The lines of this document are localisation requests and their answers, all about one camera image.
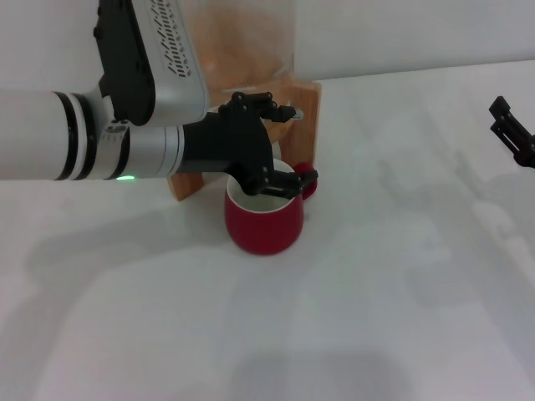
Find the black clamp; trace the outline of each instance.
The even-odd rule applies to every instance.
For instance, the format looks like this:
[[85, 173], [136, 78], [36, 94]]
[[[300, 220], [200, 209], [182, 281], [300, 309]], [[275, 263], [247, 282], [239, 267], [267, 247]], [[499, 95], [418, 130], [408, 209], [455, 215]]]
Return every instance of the black clamp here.
[[[228, 104], [224, 104], [219, 108], [219, 114], [225, 115], [230, 112], [230, 110], [238, 107], [244, 108], [246, 112], [250, 111], [253, 115], [260, 117], [261, 119], [270, 120], [274, 123], [286, 123], [291, 119], [298, 118], [299, 111], [294, 107], [290, 106], [278, 106], [277, 103], [273, 101], [273, 95], [269, 92], [263, 94], [243, 94], [235, 93], [232, 96], [232, 100]], [[245, 124], [244, 118], [240, 118], [240, 123]], [[253, 135], [253, 130], [248, 132], [248, 135]], [[301, 195], [306, 188], [312, 185], [318, 179], [317, 171], [308, 171], [303, 173], [284, 173], [282, 171], [276, 171], [273, 168], [273, 155], [271, 154], [271, 145], [268, 148], [264, 149], [263, 152], [260, 150], [254, 155], [254, 164], [259, 166], [257, 163], [262, 157], [260, 155], [266, 155], [266, 151], [269, 151], [269, 162], [262, 165], [262, 179], [260, 179], [260, 184], [257, 182], [257, 187], [254, 190], [247, 188], [247, 182], [241, 180], [242, 188], [249, 191], [249, 195], [256, 193], [263, 195], [276, 196], [279, 198], [293, 199], [298, 195]], [[248, 170], [249, 176], [252, 178], [255, 175], [252, 174], [255, 169], [250, 168]], [[240, 174], [236, 169], [231, 168], [229, 173], [235, 178], [240, 178]]]
[[511, 106], [498, 97], [490, 108], [496, 119], [491, 130], [513, 153], [521, 167], [535, 168], [535, 137], [533, 137], [511, 114]]

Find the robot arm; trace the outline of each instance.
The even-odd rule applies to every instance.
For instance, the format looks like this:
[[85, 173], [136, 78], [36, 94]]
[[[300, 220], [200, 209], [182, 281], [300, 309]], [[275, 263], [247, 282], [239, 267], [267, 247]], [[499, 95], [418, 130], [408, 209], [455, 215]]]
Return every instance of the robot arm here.
[[225, 172], [249, 195], [293, 198], [317, 179], [276, 171], [271, 94], [208, 93], [176, 0], [100, 0], [104, 77], [92, 94], [0, 91], [0, 180], [112, 180]]

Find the clear plastic container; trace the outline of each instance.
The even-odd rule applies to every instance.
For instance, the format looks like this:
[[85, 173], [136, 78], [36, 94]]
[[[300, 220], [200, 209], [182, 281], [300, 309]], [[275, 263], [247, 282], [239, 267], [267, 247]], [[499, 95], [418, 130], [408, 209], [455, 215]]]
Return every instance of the clear plastic container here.
[[289, 104], [295, 0], [181, 0], [210, 90], [211, 106], [232, 93], [272, 92]]

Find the white wall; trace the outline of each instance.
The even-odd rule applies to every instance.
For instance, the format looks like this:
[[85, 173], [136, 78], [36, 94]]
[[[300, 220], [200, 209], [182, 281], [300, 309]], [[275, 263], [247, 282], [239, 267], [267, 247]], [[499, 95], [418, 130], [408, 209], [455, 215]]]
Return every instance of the white wall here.
[[[102, 74], [97, 2], [2, 0], [0, 87], [90, 89]], [[535, 58], [534, 17], [535, 0], [298, 0], [297, 71], [320, 79]]]
[[535, 58], [535, 0], [298, 0], [305, 78]]

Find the black stripe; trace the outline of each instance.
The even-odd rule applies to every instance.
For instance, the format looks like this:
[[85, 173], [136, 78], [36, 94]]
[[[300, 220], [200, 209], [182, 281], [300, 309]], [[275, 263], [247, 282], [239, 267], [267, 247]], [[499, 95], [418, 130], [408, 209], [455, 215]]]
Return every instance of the black stripe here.
[[82, 106], [85, 120], [85, 132], [87, 134], [87, 151], [85, 152], [84, 166], [78, 177], [74, 180], [85, 180], [89, 174], [91, 174], [94, 162], [97, 159], [97, 133], [94, 126], [93, 110], [91, 109], [88, 100], [81, 94], [74, 94], [74, 97], [80, 102], [80, 106]]
[[78, 157], [78, 123], [76, 122], [76, 113], [69, 97], [60, 92], [54, 93], [58, 95], [59, 100], [61, 100], [64, 106], [65, 115], [67, 116], [67, 126], [69, 128], [69, 152], [67, 153], [67, 160], [65, 161], [63, 172], [56, 179], [56, 181], [62, 181], [68, 179], [73, 174], [74, 167], [76, 166], [76, 158]]
[[123, 175], [125, 172], [126, 165], [128, 165], [128, 159], [130, 158], [130, 129], [126, 131], [125, 137], [123, 138], [123, 143], [120, 146], [120, 156], [119, 163], [117, 168], [114, 171], [114, 174], [111, 175], [107, 180], [116, 180]]

